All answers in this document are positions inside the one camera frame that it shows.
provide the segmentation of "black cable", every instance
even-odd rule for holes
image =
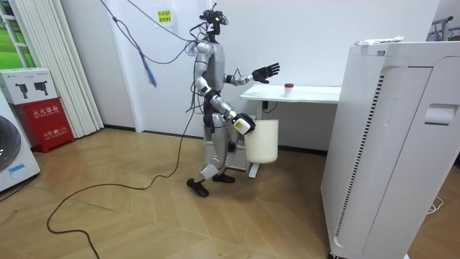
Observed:
[[[194,37],[195,40],[199,40],[198,37],[200,36],[200,34],[202,34],[202,35],[204,36],[204,39],[205,39],[205,38],[206,38],[206,34],[203,33],[203,32],[201,31],[201,29],[204,29],[204,30],[207,32],[207,31],[208,31],[208,26],[209,26],[209,24],[207,24],[206,22],[202,22],[202,23],[196,25],[195,27],[193,27],[192,29],[188,30],[188,33],[189,33],[192,37]],[[197,36],[195,36],[195,35],[192,33],[192,31],[194,31],[195,29],[198,29],[198,31],[199,31],[199,33],[198,33]]]
[[[93,186],[89,186],[89,187],[86,187],[86,188],[83,188],[79,191],[76,191],[74,192],[73,194],[67,196],[65,199],[63,199],[63,201],[61,201],[59,203],[59,205],[56,207],[56,209],[52,212],[52,214],[48,217],[48,220],[46,221],[46,226],[48,228],[48,231],[50,231],[51,233],[53,234],[57,234],[57,235],[60,235],[60,234],[68,234],[68,233],[83,233],[86,238],[88,239],[88,243],[91,247],[91,249],[93,250],[94,252],[94,255],[100,259],[99,257],[99,254],[97,252],[97,250],[95,249],[93,243],[91,242],[91,237],[89,236],[89,234],[85,231],[85,230],[64,230],[64,231],[55,231],[55,230],[52,230],[51,227],[50,227],[50,221],[52,219],[52,216],[58,211],[58,209],[64,204],[65,201],[67,201],[68,199],[70,199],[72,196],[76,195],[76,194],[79,194],[80,192],[82,191],[85,191],[85,190],[88,190],[90,188],[95,188],[95,187],[99,187],[99,186],[118,186],[118,187],[124,187],[124,188],[130,188],[130,189],[133,189],[133,190],[147,190],[148,188],[150,188],[153,183],[155,182],[155,180],[157,178],[165,178],[165,179],[168,179],[169,177],[173,176],[175,174],[175,172],[178,170],[178,166],[179,166],[179,160],[180,160],[180,151],[182,150],[182,141],[184,139],[184,136],[185,136],[185,133],[187,132],[187,129],[188,129],[188,125],[190,125],[190,122],[192,121],[192,118],[193,118],[193,115],[194,113],[192,112],[191,116],[190,116],[190,119],[188,120],[187,122],[187,126],[185,126],[185,129],[184,129],[184,133],[182,134],[182,136],[180,137],[180,142],[179,142],[179,151],[178,151],[178,159],[176,160],[176,163],[175,163],[175,167],[174,167],[174,170],[172,171],[172,173],[170,173],[169,175],[167,176],[163,176],[163,175],[157,175],[155,176],[152,181],[150,182],[149,186],[147,187],[133,187],[133,186],[127,186],[127,185],[124,185],[124,184],[119,184],[119,183],[102,183],[102,184],[96,184],[96,185],[93,185]]]
[[[150,21],[154,22],[156,25],[160,26],[162,29],[164,29],[165,31],[169,32],[170,34],[176,36],[178,39],[181,39],[181,40],[184,40],[186,42],[190,42],[192,40],[187,40],[187,39],[184,39],[182,38],[181,36],[175,34],[174,32],[171,32],[170,30],[164,28],[160,23],[158,23],[157,21],[155,21],[153,18],[151,18],[147,13],[145,13],[140,7],[138,7],[136,4],[134,4],[131,0],[127,0],[132,6],[136,7],[136,9],[138,9],[141,13],[143,13],[143,15],[145,15]]]
[[[185,47],[184,47],[184,48],[179,52],[179,54],[178,54],[177,56],[175,56],[175,58],[173,58],[171,61],[167,61],[167,62],[155,61],[155,60],[151,59],[149,56],[147,56],[147,55],[144,54],[144,52],[141,50],[141,47],[139,46],[139,44],[137,44],[136,40],[132,37],[131,32],[129,31],[129,28],[126,26],[126,24],[125,24],[123,21],[121,21],[120,19],[118,19],[118,18],[115,17],[114,13],[113,13],[113,12],[110,10],[110,8],[104,3],[103,0],[99,0],[99,1],[103,4],[103,6],[104,6],[104,7],[106,8],[106,10],[109,12],[109,14],[111,15],[111,17],[112,17],[113,21],[115,22],[116,26],[118,27],[118,29],[120,30],[120,32],[123,34],[123,36],[125,36],[125,38],[128,39],[129,43],[131,43],[131,45],[133,45],[133,46],[136,48],[136,50],[139,52],[139,54],[140,54],[142,57],[144,57],[144,58],[146,58],[146,59],[152,61],[153,63],[160,64],[160,65],[171,64],[172,62],[176,61],[176,60],[180,57],[180,55],[182,55],[182,53],[185,51],[185,49],[189,46],[189,44],[191,44],[191,43],[193,42],[193,41],[191,41],[191,40],[185,40],[185,41],[187,41],[187,44],[185,44]],[[126,30],[126,32],[127,32],[128,34],[126,34],[126,32],[119,26],[119,23],[123,25],[123,27],[125,28],[125,30]],[[179,37],[179,36],[177,36],[176,34],[174,34],[173,32],[169,31],[168,29],[166,29],[166,30],[167,30],[169,33],[172,33],[174,36]]]
[[[190,86],[190,91],[192,92],[192,101],[190,103],[190,108],[187,110],[189,112],[190,110],[193,110],[194,113],[202,115],[204,114],[204,111],[202,110],[202,107],[204,106],[204,102],[201,103],[200,97],[201,95],[197,92],[196,85],[195,85],[195,71],[196,71],[196,59],[195,63],[193,64],[193,83]]]
[[[278,102],[276,102],[275,107],[273,107],[273,109],[271,109],[269,112],[266,112],[265,110],[263,110],[263,112],[265,114],[269,114],[270,112],[273,112],[276,109],[276,106],[278,106]]]
[[[239,72],[239,68],[237,68],[237,69],[235,70],[235,73],[233,73],[233,76],[236,76],[236,73],[238,73],[239,76],[243,76],[243,75],[241,74],[241,72]]]
[[[230,22],[229,22],[229,20],[227,19],[227,17],[226,17],[225,15],[223,15],[223,16],[224,16],[224,19],[225,19],[225,21],[226,21],[226,23],[227,23],[226,25],[230,25]]]
[[[31,177],[28,181],[25,181],[24,184],[20,188],[18,188],[12,194],[9,194],[7,197],[1,199],[0,202],[2,202],[4,200],[8,199],[9,197],[15,195],[15,193],[17,193],[18,191],[21,191],[27,184],[31,183],[34,179],[35,179],[35,176]]]
[[[139,51],[140,55],[143,55],[146,59],[152,61],[153,63],[156,63],[156,64],[160,64],[160,65],[167,65],[167,64],[171,64],[172,62],[176,61],[180,55],[182,55],[182,53],[185,51],[185,49],[192,43],[192,42],[187,42],[185,44],[185,47],[179,52],[178,55],[175,56],[175,58],[173,58],[171,61],[167,61],[167,62],[160,62],[160,61],[155,61],[151,58],[149,58],[148,56],[146,56],[139,44],[137,44],[136,40],[132,37],[131,35],[131,32],[129,31],[128,27],[125,25],[124,22],[122,22],[121,20],[117,19],[116,17],[114,17],[114,21],[116,22],[116,26],[120,29],[121,33],[123,33],[123,35],[125,36],[125,38],[128,39],[128,41],[136,48],[137,51]],[[125,28],[126,32],[128,33],[128,35],[121,29],[121,27],[118,25],[118,23],[121,23],[121,25],[123,25],[123,27]]]

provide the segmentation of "robot leg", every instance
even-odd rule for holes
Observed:
[[[214,181],[224,183],[233,183],[233,177],[224,174],[225,162],[228,154],[229,134],[226,128],[226,122],[221,114],[213,113],[213,134],[212,141],[216,155],[212,157],[206,166],[201,170],[200,181],[195,181],[193,178],[188,179],[187,186],[192,188],[199,196],[206,197],[209,192],[204,188],[202,183],[205,180],[212,178]]]
[[[229,152],[235,153],[238,147],[238,140],[240,138],[239,132],[235,129],[233,124],[227,122],[227,130],[229,132]]]

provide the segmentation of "white bucket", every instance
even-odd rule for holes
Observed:
[[[278,120],[257,120],[253,132],[244,136],[247,160],[271,163],[278,158]]]

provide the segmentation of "humanoid robot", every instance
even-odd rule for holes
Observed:
[[[256,124],[252,118],[243,113],[236,113],[230,104],[221,97],[221,91],[225,83],[235,86],[244,85],[250,81],[269,83],[267,78],[277,75],[280,71],[279,63],[259,68],[245,77],[225,75],[224,49],[216,41],[216,35],[221,32],[221,24],[227,25],[228,21],[221,11],[204,11],[200,15],[207,25],[212,25],[212,31],[206,31],[206,41],[199,42],[196,46],[195,61],[195,86],[198,93],[204,97],[204,118],[206,128],[212,133],[212,142],[216,155],[207,161],[206,166],[200,172],[200,178],[187,180],[187,186],[201,196],[207,197],[208,190],[203,182],[210,178],[216,182],[234,183],[235,178],[224,173],[228,152],[236,149],[236,140],[230,140],[228,127],[234,127],[242,135],[254,130]]]

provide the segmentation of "small bottle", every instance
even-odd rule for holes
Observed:
[[[294,84],[285,83],[285,98],[290,98],[293,95]]]

